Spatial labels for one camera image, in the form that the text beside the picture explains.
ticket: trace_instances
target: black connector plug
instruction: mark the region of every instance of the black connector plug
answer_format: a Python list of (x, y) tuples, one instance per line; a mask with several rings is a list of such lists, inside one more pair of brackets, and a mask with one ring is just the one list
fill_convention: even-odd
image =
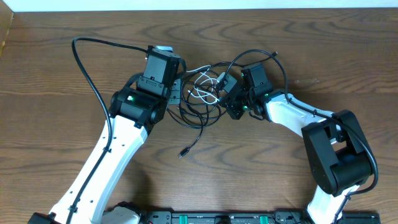
[(178, 158), (181, 159), (183, 156), (187, 155), (188, 152), (190, 150), (190, 147), (186, 147), (185, 149), (183, 149), (180, 154), (178, 155)]

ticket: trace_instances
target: pile of cables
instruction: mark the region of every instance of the pile of cables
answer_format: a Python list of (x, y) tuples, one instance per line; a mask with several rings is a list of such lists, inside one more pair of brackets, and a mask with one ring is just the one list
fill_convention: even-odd
[[(253, 63), (265, 62), (270, 58), (268, 56), (263, 60)], [(170, 109), (167, 109), (167, 112), (178, 124), (186, 128), (200, 129), (200, 133), (190, 146), (178, 154), (178, 158), (188, 154), (190, 149), (199, 141), (203, 133), (203, 128), (215, 124), (226, 113), (226, 110), (221, 112), (219, 102), (222, 89), (217, 88), (217, 84), (223, 82), (226, 75), (220, 76), (214, 69), (227, 66), (229, 69), (232, 66), (243, 68), (250, 64), (241, 65), (235, 62), (218, 62), (214, 65), (204, 65), (186, 71), (181, 78), (180, 103), (177, 107), (179, 115)], [(190, 118), (198, 119), (199, 123), (191, 121)]]

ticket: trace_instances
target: wooden table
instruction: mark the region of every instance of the wooden table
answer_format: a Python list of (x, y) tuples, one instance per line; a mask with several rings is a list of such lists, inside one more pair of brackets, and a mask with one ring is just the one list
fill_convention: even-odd
[[(104, 125), (98, 100), (72, 55), (89, 36), (140, 47), (171, 45), (188, 68), (232, 60), (247, 49), (279, 53), (290, 91), (324, 110), (355, 112), (379, 164), (379, 184), (347, 210), (371, 210), (395, 223), (398, 210), (398, 9), (17, 13), (0, 60), (0, 223), (26, 223), (67, 191)], [(79, 43), (109, 103), (140, 52)], [(241, 62), (262, 58), (250, 54)], [(282, 88), (276, 65), (265, 63)], [(109, 206), (264, 211), (305, 208), (316, 187), (302, 139), (245, 114), (198, 134), (169, 115), (124, 171)]]

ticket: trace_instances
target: white background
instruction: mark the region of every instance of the white background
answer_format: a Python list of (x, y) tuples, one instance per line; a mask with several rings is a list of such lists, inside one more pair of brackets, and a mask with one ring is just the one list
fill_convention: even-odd
[(4, 0), (14, 12), (398, 7), (398, 0)]

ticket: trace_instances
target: brown tabletop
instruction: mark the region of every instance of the brown tabletop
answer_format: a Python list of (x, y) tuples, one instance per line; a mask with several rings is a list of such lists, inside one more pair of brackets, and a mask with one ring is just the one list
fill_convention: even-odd
[[(100, 104), (76, 65), (71, 40), (88, 36), (139, 47), (171, 45), (190, 69), (248, 49), (278, 51), (299, 100), (355, 113), (379, 165), (379, 184), (346, 210), (398, 210), (398, 9), (16, 13), (0, 60), (0, 223), (47, 213), (76, 178), (104, 125)], [(108, 103), (145, 68), (140, 52), (79, 43)], [(260, 54), (242, 63), (261, 59)], [(275, 87), (283, 78), (266, 62)], [(168, 114), (133, 157), (108, 205), (264, 211), (305, 208), (316, 183), (302, 139), (245, 114), (198, 130)]]

